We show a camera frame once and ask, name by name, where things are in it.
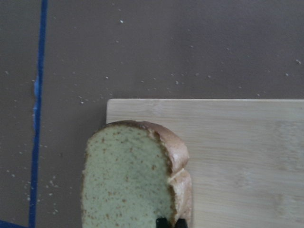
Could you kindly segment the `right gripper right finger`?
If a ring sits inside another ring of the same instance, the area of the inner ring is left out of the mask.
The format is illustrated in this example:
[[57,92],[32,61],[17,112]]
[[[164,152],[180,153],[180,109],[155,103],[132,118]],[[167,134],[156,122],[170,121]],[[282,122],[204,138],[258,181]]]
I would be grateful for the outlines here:
[[176,222],[175,225],[174,225],[174,228],[188,228],[188,227],[189,227],[189,226],[188,226],[188,224],[187,224],[187,221],[186,221],[186,219],[184,219],[184,218],[178,219],[177,222]]

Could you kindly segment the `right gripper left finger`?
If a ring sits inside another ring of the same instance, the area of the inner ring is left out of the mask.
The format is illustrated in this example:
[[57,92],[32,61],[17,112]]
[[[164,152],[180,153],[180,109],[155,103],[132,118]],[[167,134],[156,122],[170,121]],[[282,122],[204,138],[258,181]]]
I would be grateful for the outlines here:
[[171,224],[166,218],[157,218],[156,219],[156,228],[170,228]]

